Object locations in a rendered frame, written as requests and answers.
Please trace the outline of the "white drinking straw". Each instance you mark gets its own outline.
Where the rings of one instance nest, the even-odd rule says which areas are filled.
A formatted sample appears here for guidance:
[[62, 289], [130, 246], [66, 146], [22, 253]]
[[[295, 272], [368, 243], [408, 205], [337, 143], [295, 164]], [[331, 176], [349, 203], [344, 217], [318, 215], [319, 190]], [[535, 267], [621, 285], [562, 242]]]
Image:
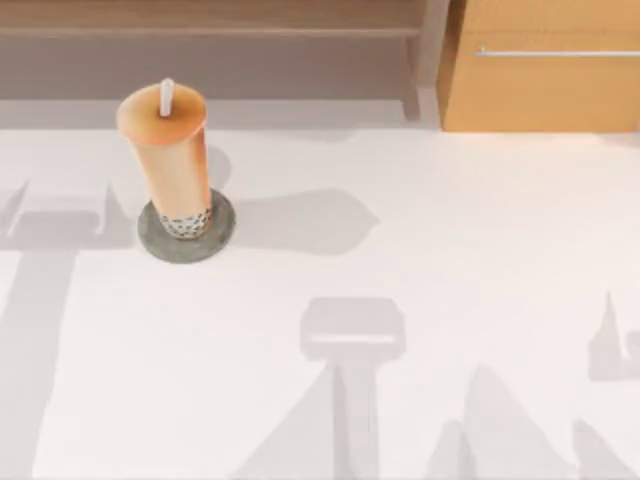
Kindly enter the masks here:
[[159, 113], [161, 117], [169, 117], [172, 113], [175, 82], [171, 78], [165, 78], [160, 82]]

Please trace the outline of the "light wooden cupboard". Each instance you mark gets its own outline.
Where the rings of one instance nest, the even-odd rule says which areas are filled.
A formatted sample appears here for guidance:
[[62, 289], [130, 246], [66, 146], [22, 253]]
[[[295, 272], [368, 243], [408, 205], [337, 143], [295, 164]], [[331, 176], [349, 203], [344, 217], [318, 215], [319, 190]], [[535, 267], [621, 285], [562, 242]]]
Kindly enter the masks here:
[[479, 48], [640, 51], [640, 0], [450, 0], [436, 83], [449, 132], [640, 130], [640, 58], [491, 58]]

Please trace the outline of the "round grey coaster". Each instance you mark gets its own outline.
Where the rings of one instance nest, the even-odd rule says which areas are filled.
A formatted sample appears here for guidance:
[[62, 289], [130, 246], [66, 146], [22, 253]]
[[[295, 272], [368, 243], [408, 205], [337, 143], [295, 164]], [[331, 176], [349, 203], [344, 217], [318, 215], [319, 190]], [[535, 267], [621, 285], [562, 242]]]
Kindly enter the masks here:
[[137, 219], [137, 234], [152, 256], [171, 264], [190, 264], [219, 253], [230, 241], [236, 225], [231, 202], [210, 188], [209, 206], [196, 214], [171, 219], [149, 201]]

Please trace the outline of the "orange bubble tea cup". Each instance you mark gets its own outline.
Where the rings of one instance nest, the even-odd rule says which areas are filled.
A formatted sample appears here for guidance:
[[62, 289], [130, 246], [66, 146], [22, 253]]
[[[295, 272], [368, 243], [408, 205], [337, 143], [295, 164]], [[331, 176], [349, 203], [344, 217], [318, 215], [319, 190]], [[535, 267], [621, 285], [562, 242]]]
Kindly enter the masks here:
[[160, 82], [124, 99], [116, 123], [135, 152], [158, 213], [180, 219], [210, 204], [207, 106], [198, 91], [174, 81], [172, 113], [161, 117]]

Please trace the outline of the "brown open wooden shelf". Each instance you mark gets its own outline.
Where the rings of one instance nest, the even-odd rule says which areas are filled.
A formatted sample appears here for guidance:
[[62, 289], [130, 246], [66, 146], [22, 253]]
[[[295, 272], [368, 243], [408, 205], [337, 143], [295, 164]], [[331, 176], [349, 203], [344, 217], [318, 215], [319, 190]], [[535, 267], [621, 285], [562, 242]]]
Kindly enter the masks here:
[[269, 104], [365, 119], [375, 101], [437, 125], [449, 0], [0, 0], [0, 127], [98, 128], [131, 90], [172, 77], [230, 125]]

